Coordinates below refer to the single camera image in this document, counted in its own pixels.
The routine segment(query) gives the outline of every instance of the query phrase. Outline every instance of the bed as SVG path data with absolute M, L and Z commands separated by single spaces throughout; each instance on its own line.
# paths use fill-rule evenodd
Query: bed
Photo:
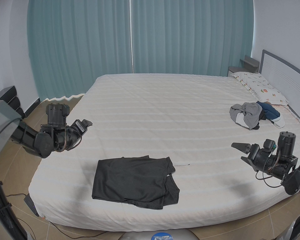
M 262 63 L 260 72 L 266 78 L 270 74 L 265 66 L 273 58 L 265 56 Z M 276 64 L 273 69 L 282 70 Z M 284 69 L 280 76 L 290 76 L 292 70 Z M 299 76 L 300 71 L 293 84 L 297 80 L 299 85 Z M 274 86 L 276 81 L 280 77 L 275 77 Z M 278 89 L 297 107 L 299 92 L 290 99 L 289 92 Z M 93 126 L 74 150 L 42 159 L 32 178 L 29 193 L 39 215 L 78 228 L 153 231 L 218 224 L 267 209 L 288 197 L 284 188 L 269 188 L 256 180 L 253 169 L 240 159 L 243 153 L 230 145 L 262 146 L 266 138 L 277 141 L 280 131 L 300 136 L 300 123 L 291 109 L 276 106 L 286 122 L 282 129 L 270 121 L 261 121 L 260 129 L 251 131 L 235 124 L 230 106 L 254 101 L 233 77 L 117 74 L 97 78 L 67 118 L 69 124 L 87 119 Z M 99 159 L 144 155 L 171 158 L 180 189 L 178 204 L 151 210 L 92 199 Z M 300 156 L 299 139 L 294 155 Z M 267 182 L 277 185 L 279 180 Z

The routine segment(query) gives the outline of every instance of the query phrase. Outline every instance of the white label sticker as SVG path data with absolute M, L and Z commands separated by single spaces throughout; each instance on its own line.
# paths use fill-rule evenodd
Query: white label sticker
M 75 124 L 79 127 L 79 129 L 84 133 L 85 130 L 84 128 L 80 125 L 80 123 L 78 121 L 75 122 Z

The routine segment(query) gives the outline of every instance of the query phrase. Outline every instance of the teal curtain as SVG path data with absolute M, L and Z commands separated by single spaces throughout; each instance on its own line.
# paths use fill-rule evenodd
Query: teal curtain
M 135 73 L 227 76 L 251 55 L 253 0 L 131 0 Z
M 129 0 L 29 0 L 27 31 L 41 100 L 85 93 L 104 74 L 132 73 Z

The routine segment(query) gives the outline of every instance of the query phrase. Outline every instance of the patterned pillowcase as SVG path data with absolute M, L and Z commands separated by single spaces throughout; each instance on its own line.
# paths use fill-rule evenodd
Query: patterned pillowcase
M 286 106 L 289 101 L 260 74 L 236 72 L 231 74 L 260 102 Z

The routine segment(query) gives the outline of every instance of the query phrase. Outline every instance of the tiled floor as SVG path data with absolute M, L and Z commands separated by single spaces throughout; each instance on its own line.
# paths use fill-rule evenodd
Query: tiled floor
M 79 98 L 70 101 L 62 100 L 72 109 Z M 41 103 L 24 121 L 35 130 L 40 125 L 47 123 L 45 107 L 49 102 Z M 41 159 L 29 155 L 20 145 L 7 142 L 0 153 L 0 180 L 3 181 L 3 189 L 6 195 L 25 193 L 28 194 L 28 186 L 31 182 Z M 61 240 L 70 239 L 60 233 L 48 221 L 36 217 L 23 201 L 24 196 L 11 196 L 8 201 L 13 204 L 16 216 L 27 222 L 33 229 L 37 240 Z M 199 239 L 206 240 L 270 240 L 282 232 L 295 218 L 300 215 L 300 197 L 298 194 L 281 201 L 269 209 L 254 216 L 240 220 L 190 229 Z M 23 227 L 30 232 L 28 226 L 21 222 Z M 66 226 L 58 226 L 64 233 L 71 237 L 94 236 L 101 231 L 77 229 Z M 108 232 L 94 239 L 118 240 L 122 232 Z M 0 239 L 5 240 L 5 235 L 0 231 Z

